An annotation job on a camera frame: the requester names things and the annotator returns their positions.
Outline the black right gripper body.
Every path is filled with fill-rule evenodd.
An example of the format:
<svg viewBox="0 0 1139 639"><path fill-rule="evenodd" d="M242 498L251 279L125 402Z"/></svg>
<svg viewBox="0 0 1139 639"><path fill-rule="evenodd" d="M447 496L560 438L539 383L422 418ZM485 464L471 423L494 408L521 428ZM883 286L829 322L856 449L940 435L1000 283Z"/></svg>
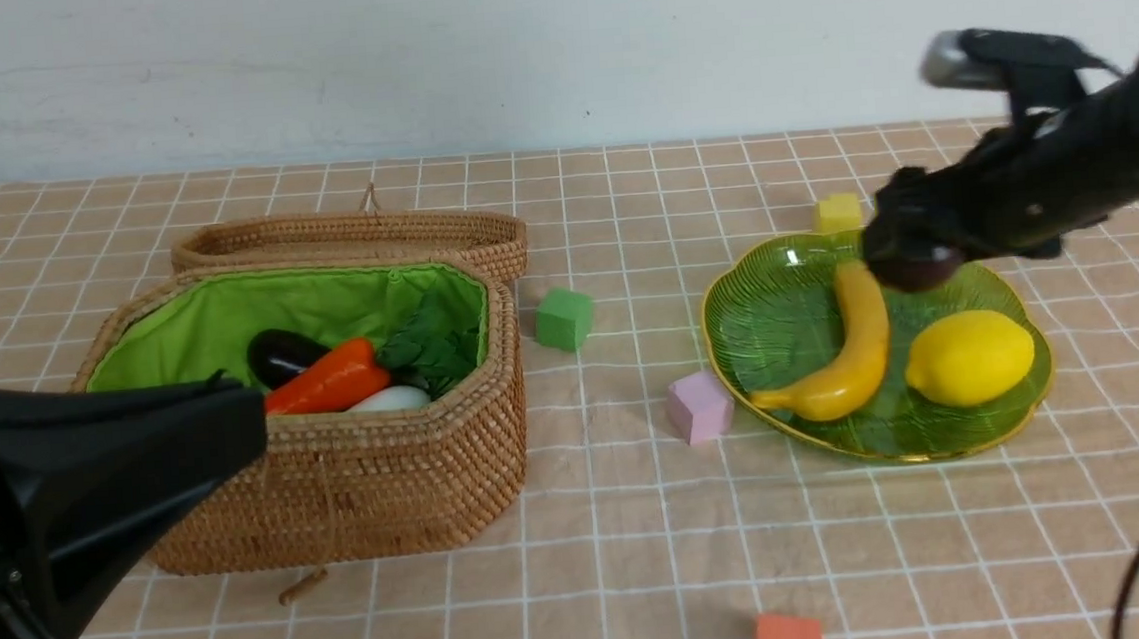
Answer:
<svg viewBox="0 0 1139 639"><path fill-rule="evenodd" d="M947 247L962 251L965 260L976 262L983 259L1057 259L1064 252L1064 239L1055 235L1022 249L1009 249L1003 241L985 239L976 230L976 218L982 214L982 200L988 191L982 190L982 177L993 170L995 162L1002 162L1025 145L1026 136L1018 136L1011 126L993 128L980 136L969 151L956 163L931 171L929 167L899 167L890 175L890 182L877 190L874 198L877 215L880 208L910 206L928 208L931 235L936 248Z"/></svg>

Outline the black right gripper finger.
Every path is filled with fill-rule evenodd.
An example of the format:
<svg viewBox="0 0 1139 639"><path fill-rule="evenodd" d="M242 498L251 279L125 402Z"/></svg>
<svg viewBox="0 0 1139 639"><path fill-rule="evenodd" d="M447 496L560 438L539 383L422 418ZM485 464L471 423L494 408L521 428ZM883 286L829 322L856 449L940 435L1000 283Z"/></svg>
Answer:
<svg viewBox="0 0 1139 639"><path fill-rule="evenodd" d="M928 208L880 208L861 232L862 259L875 272L933 265L936 241L931 235Z"/></svg>

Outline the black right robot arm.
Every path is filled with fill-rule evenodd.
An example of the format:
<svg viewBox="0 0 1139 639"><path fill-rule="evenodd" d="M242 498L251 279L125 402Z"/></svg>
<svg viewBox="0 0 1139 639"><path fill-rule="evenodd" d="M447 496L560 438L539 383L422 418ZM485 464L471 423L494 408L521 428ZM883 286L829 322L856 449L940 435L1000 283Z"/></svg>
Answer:
<svg viewBox="0 0 1139 639"><path fill-rule="evenodd" d="M900 167L876 192L859 241L883 282L934 288L962 263L1055 259L1072 231L1139 200L1139 57L1089 92L1082 69L1106 71L1070 36L947 28L920 76L950 90L998 90L1009 121L936 171Z"/></svg>

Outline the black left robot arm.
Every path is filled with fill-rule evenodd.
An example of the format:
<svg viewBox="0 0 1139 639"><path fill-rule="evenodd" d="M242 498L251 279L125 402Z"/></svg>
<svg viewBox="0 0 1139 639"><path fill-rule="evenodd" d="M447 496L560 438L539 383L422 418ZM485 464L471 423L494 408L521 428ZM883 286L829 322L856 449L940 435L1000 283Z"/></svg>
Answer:
<svg viewBox="0 0 1139 639"><path fill-rule="evenodd" d="M167 531L267 451L262 394L207 380L0 388L0 639L79 639Z"/></svg>

